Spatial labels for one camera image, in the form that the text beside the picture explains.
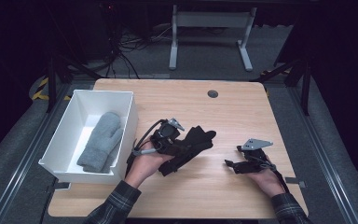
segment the dark background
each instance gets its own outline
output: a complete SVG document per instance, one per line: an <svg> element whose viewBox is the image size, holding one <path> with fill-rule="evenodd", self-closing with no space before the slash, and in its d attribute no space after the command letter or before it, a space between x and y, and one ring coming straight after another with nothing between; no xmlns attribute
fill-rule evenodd
<svg viewBox="0 0 358 224"><path fill-rule="evenodd" d="M64 2L0 1L0 142L31 105L29 89L46 73L52 54L86 63L110 53L101 2ZM278 61L289 62L306 52L312 76L358 170L358 3L322 2L305 11L301 20L297 9L284 13L261 7L255 25L295 24ZM151 27L167 22L165 14L158 14L162 8L127 6L121 10L126 16L119 16L147 37Z"/></svg>

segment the gray floor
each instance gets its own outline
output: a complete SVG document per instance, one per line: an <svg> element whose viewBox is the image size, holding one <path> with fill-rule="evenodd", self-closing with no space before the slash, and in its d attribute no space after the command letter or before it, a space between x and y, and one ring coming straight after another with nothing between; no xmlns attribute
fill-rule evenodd
<svg viewBox="0 0 358 224"><path fill-rule="evenodd" d="M252 30L247 50L253 72L246 72L241 62L235 44L241 38L242 30L238 29L227 29L220 35L206 30L182 31L174 71L168 68L169 35L124 55L140 78L247 81L259 77L264 70L273 69L290 29L256 27ZM116 78L135 78L131 70L128 75L129 69L121 59L116 59L112 67ZM265 87L296 176L306 184L302 192L310 219L314 223L358 223L358 174L316 84L312 80L310 115L306 117L298 102L301 83L295 88L286 88L283 79L284 76L275 77L266 82ZM40 80L30 87L30 96ZM92 85L89 77L76 75L70 85L59 82L58 89L61 90L59 94L70 95L74 89L88 90ZM0 223L31 224L42 222L42 219L43 223L81 223L81 217L51 217L45 212L54 176L37 164L67 104L68 101L59 101L47 114L48 102L35 100L0 144ZM259 222L276 223L275 220Z"/></svg>

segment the white box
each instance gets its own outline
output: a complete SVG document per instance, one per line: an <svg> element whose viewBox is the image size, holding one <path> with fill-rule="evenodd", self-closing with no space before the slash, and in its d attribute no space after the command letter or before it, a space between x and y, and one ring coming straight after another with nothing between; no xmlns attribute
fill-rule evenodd
<svg viewBox="0 0 358 224"><path fill-rule="evenodd" d="M109 174L84 172L76 162L101 115L109 111L120 116L124 129L116 159ZM61 182L118 184L125 177L137 125L133 92L75 90L39 164Z"/></svg>

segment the desk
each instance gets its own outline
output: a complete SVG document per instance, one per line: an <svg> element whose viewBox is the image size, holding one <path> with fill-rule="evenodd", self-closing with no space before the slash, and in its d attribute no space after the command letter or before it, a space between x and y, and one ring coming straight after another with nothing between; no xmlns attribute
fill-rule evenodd
<svg viewBox="0 0 358 224"><path fill-rule="evenodd" d="M243 161L237 145L249 138L272 141L263 148L283 176L295 177L264 87L252 82L99 79L94 90L133 91L139 121L137 138L159 119L176 118L186 132L197 125L215 130L214 146L201 152L178 172L150 176L129 217L152 218L274 218L269 198L251 179L235 175L224 159ZM216 98L207 92L218 92ZM115 186L72 184L55 191L48 213L84 217L101 204ZM288 184L306 213L298 185Z"/></svg>

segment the person's right hand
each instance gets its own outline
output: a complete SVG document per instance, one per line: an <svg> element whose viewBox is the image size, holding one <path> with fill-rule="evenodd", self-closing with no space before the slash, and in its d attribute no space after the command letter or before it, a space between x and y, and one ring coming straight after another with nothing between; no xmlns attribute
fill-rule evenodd
<svg viewBox="0 0 358 224"><path fill-rule="evenodd" d="M285 193L278 177L270 169L264 169L258 173L248 173L245 175L253 179L258 187L260 187L270 198Z"/></svg>

